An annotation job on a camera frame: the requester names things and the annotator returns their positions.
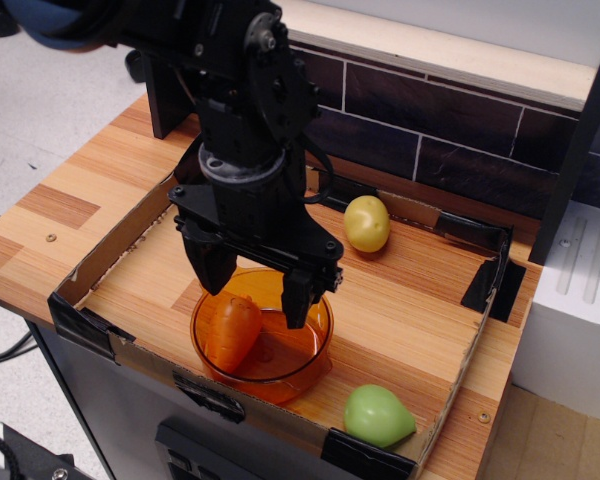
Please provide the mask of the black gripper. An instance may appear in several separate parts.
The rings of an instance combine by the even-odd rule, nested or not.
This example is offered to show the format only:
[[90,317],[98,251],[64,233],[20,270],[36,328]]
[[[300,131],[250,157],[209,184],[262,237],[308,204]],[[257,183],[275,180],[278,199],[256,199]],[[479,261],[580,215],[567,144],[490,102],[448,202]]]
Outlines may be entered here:
[[202,287],[219,294],[240,256],[283,275],[282,310],[288,329],[302,329],[309,309],[343,280],[340,241],[308,213],[306,163],[301,149],[287,149],[246,178],[226,178],[233,166],[204,149],[186,152],[169,199],[177,228]]

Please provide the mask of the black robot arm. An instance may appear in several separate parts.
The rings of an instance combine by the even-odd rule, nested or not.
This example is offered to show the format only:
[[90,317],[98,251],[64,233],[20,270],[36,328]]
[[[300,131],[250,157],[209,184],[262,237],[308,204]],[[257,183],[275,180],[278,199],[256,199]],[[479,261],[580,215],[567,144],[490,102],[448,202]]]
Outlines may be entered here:
[[197,176],[170,190],[187,257],[218,294],[239,257],[283,275],[289,328],[342,280],[342,244],[308,213],[306,159],[320,149],[306,127],[318,87],[290,48],[270,1],[9,1],[38,43],[89,51],[125,45],[170,67],[198,116]]

